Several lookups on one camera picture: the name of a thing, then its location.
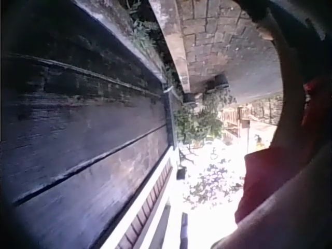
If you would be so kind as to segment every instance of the red clothing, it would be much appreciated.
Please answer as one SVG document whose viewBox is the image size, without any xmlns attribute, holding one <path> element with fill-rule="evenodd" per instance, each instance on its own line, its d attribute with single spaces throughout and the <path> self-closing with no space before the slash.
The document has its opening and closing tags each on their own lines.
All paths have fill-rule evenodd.
<svg viewBox="0 0 332 249">
<path fill-rule="evenodd" d="M 326 78 L 316 79 L 306 85 L 306 90 L 312 92 L 322 83 L 327 85 Z M 331 125 L 331 91 L 319 91 L 312 98 L 305 110 L 303 118 L 301 153 L 294 155 L 294 151 L 283 148 L 268 148 L 245 156 L 246 176 L 243 186 L 243 197 L 235 212 L 236 223 L 255 210 L 289 179 L 293 178 L 315 153 L 317 142 L 329 139 Z"/>
</svg>

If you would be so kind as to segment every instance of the flower pot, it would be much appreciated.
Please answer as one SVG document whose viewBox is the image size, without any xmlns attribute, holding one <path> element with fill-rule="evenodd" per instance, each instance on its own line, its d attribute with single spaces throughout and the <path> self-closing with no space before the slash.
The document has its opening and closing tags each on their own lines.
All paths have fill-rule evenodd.
<svg viewBox="0 0 332 249">
<path fill-rule="evenodd" d="M 192 93 L 183 94 L 183 103 L 185 105 L 195 104 L 196 103 L 195 95 Z"/>
<path fill-rule="evenodd" d="M 206 92 L 208 93 L 226 88 L 229 88 L 229 84 L 225 74 L 219 74 L 214 77 L 214 80 L 209 80 L 206 83 Z"/>
<path fill-rule="evenodd" d="M 186 179 L 186 172 L 187 172 L 187 167 L 182 167 L 181 169 L 178 169 L 176 172 L 176 179 L 177 180 Z"/>
</svg>

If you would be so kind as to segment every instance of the sleeve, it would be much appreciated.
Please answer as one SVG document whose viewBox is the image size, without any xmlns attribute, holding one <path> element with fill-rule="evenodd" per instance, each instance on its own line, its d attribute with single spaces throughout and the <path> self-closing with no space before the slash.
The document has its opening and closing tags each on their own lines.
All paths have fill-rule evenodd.
<svg viewBox="0 0 332 249">
<path fill-rule="evenodd" d="M 263 149 L 246 155 L 244 160 L 246 175 L 243 197 L 235 212 L 236 223 L 260 206 L 293 174 L 290 170 L 292 155 L 286 149 Z"/>
</svg>

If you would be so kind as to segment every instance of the dark wooden siding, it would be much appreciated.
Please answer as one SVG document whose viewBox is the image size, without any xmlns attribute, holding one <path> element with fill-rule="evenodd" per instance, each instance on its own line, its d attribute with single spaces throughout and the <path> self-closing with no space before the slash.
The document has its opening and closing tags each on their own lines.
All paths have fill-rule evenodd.
<svg viewBox="0 0 332 249">
<path fill-rule="evenodd" d="M 2 201 L 39 247 L 89 248 L 169 145 L 161 84 L 72 2 L 24 4 L 2 23 Z"/>
</svg>

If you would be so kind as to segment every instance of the stone ledge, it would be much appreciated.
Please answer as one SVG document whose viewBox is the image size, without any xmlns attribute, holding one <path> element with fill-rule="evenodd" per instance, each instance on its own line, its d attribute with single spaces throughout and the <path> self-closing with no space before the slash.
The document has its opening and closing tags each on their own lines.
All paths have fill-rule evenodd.
<svg viewBox="0 0 332 249">
<path fill-rule="evenodd" d="M 190 92 L 190 84 L 187 58 L 176 0 L 149 0 L 149 2 L 170 50 L 183 91 L 188 93 Z M 190 25 L 190 20 L 187 22 L 187 34 L 190 35 L 190 32 L 194 32 L 192 29 L 195 29 L 195 26 Z M 205 26 L 202 26 L 201 31 L 205 31 Z"/>
</svg>

